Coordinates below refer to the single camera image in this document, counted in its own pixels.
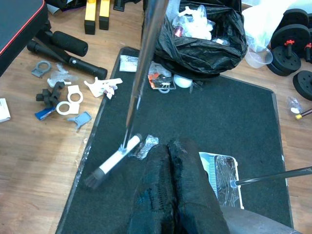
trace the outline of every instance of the black foam handle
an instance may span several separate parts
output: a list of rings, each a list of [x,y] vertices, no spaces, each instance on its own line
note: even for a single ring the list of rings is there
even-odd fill
[[[287,45],[286,58],[290,59],[293,55],[292,44]]]
[[[101,80],[105,79],[107,76],[107,70],[105,68],[94,66],[75,57],[69,59],[69,64]]]
[[[60,31],[53,33],[51,42],[55,46],[81,57],[88,52],[88,43]]]
[[[311,49],[309,47],[306,48],[306,62],[310,62],[311,61]]]
[[[46,0],[47,4],[58,7],[59,9],[64,9],[67,5],[67,0]]]

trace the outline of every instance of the gray plastic clip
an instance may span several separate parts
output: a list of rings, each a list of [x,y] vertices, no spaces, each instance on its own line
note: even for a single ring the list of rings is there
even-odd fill
[[[39,68],[39,66],[42,64],[46,64],[46,65],[48,65],[48,67],[46,69]],[[51,64],[48,61],[43,60],[43,61],[40,61],[39,63],[37,63],[36,67],[31,71],[31,74],[33,74],[36,77],[41,78],[44,74],[46,74],[50,70],[51,70]]]
[[[89,122],[91,119],[91,115],[87,111],[85,111],[82,114],[74,118],[68,118],[67,120],[75,122],[77,124],[76,129],[79,129],[83,124]]]

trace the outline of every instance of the wooden floor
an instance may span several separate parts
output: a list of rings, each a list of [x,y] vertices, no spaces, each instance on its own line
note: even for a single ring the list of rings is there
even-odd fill
[[[109,31],[97,29],[95,36],[84,34],[84,9],[49,18],[53,31],[87,41],[89,52],[84,60],[107,68],[109,77],[121,47],[140,47],[141,9],[141,3],[128,3],[122,13],[113,11],[111,5]],[[31,75],[40,60],[24,49],[0,78],[0,98],[6,98],[11,114],[10,121],[0,123],[0,234],[55,232],[101,102],[83,84],[94,78],[67,67],[79,77],[77,83],[84,95],[80,113],[88,111],[93,120],[80,131],[66,121],[68,117],[57,113],[38,121],[34,113],[44,105],[35,97],[48,87],[49,77]],[[311,64],[303,62],[302,70],[312,71]],[[286,167],[311,166],[312,117],[296,121],[288,111],[287,97],[297,98],[305,109],[312,108],[312,102],[295,91],[292,77],[279,77],[267,67],[253,69],[245,61],[224,74],[276,93]],[[66,95],[65,89],[61,99],[66,100]],[[312,177],[289,179],[289,191],[295,228],[312,234]]]

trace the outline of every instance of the red trim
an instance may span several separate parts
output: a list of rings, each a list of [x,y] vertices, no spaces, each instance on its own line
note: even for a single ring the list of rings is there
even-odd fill
[[[11,40],[7,43],[7,45],[0,51],[0,56],[2,53],[11,45],[11,43],[15,40],[15,38],[27,27],[27,25],[38,15],[38,13],[43,9],[44,7],[44,0],[42,1],[42,6],[35,12],[35,14],[23,25],[22,28],[18,30],[18,32],[14,35],[14,37],[11,38]]]

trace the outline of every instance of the white paper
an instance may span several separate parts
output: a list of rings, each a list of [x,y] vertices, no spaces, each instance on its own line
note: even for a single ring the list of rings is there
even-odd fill
[[[0,123],[11,118],[5,98],[0,98]]]

